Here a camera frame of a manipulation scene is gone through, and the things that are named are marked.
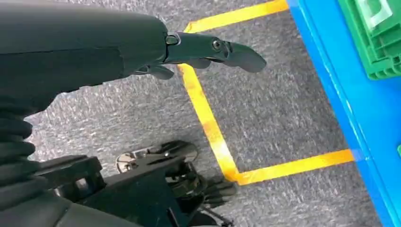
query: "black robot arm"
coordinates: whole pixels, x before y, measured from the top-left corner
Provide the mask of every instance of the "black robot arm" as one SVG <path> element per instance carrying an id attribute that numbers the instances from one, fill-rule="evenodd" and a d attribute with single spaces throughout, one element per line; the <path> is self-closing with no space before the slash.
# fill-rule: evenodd
<path id="1" fill-rule="evenodd" d="M 0 226 L 136 226 L 46 191 L 25 142 L 23 118 L 62 92 L 132 74 L 172 76 L 163 64 L 208 67 L 210 61 L 249 72 L 266 62 L 252 49 L 212 36 L 169 33 L 157 18 L 52 3 L 0 0 Z"/>

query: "green plastic crate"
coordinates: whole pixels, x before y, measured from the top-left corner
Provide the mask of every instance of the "green plastic crate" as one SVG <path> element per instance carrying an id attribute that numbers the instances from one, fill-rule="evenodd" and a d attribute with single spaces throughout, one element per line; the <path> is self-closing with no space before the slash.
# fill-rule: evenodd
<path id="1" fill-rule="evenodd" d="M 401 0 L 338 0 L 370 79 L 401 76 Z"/>

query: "yellow floor marking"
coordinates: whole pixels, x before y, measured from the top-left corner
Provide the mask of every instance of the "yellow floor marking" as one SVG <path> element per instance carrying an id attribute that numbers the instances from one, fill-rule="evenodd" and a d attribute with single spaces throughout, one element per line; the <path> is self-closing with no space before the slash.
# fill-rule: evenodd
<path id="1" fill-rule="evenodd" d="M 207 17 L 198 21 L 190 22 L 185 29 L 187 33 L 196 33 L 222 27 L 233 23 L 262 17 L 268 14 L 288 9 L 285 0 L 274 0 L 259 5 L 234 10 L 220 15 Z M 277 177 L 298 174 L 318 168 L 324 168 L 337 164 L 353 161 L 350 150 L 340 150 L 324 155 L 318 155 L 276 166 L 270 166 L 249 172 L 239 173 L 234 159 L 228 150 L 226 141 L 213 115 L 202 86 L 196 76 L 195 70 L 187 64 L 178 66 L 183 75 L 184 86 L 192 101 L 193 108 L 198 115 L 209 140 L 211 149 L 226 179 L 238 181 L 240 185 L 265 181 Z"/>
<path id="2" fill-rule="evenodd" d="M 206 30 L 227 26 L 257 17 L 263 17 L 265 15 L 281 12 L 287 9 L 288 5 L 285 0 L 269 1 L 262 4 L 237 9 L 227 13 L 206 17 L 198 21 L 191 21 L 185 29 L 185 32 L 203 32 Z"/>
<path id="3" fill-rule="evenodd" d="M 208 103 L 195 70 L 187 64 L 179 65 L 179 69 L 183 74 L 184 86 L 192 101 L 193 108 L 198 115 L 199 121 L 202 124 L 206 137 L 209 140 L 210 146 L 217 162 L 220 165 L 226 179 L 235 181 L 238 175 L 238 169 L 235 165 L 233 157 L 228 150 L 226 141 L 221 134 L 220 128 L 213 115 L 212 109 Z"/>
<path id="4" fill-rule="evenodd" d="M 246 185 L 352 161 L 352 152 L 346 149 L 244 172 L 238 175 L 236 180 L 239 185 Z"/>

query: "screw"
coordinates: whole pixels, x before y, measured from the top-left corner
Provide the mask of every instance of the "screw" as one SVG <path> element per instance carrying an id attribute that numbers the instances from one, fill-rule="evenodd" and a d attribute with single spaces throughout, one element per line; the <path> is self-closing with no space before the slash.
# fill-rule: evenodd
<path id="1" fill-rule="evenodd" d="M 219 51 L 221 49 L 221 41 L 220 40 L 213 41 L 212 46 L 214 50 Z"/>
<path id="2" fill-rule="evenodd" d="M 166 37 L 166 44 L 168 44 L 168 45 L 176 45 L 177 43 L 179 43 L 179 40 L 174 35 L 168 35 Z"/>

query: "blue bin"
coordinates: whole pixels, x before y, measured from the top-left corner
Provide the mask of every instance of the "blue bin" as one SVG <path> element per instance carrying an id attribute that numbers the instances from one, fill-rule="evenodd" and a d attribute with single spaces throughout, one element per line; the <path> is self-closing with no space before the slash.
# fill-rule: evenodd
<path id="1" fill-rule="evenodd" d="M 287 2 L 381 222 L 401 227 L 401 78 L 367 78 L 337 0 Z"/>

